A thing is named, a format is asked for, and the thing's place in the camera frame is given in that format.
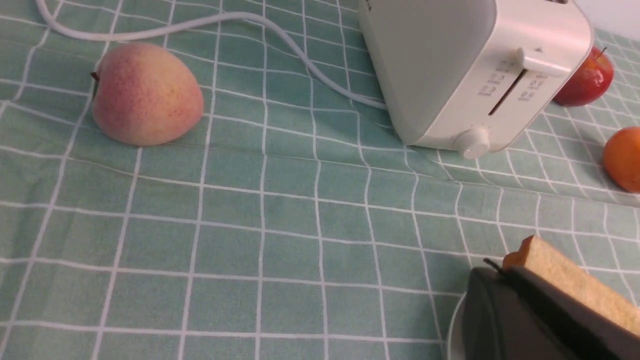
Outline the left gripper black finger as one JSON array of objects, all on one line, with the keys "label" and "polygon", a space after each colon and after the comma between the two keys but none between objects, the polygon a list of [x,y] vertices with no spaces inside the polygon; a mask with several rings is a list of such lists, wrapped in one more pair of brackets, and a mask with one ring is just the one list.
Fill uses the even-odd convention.
[{"label": "left gripper black finger", "polygon": [[639,336],[523,266],[490,259],[461,298],[463,360],[637,360]]}]

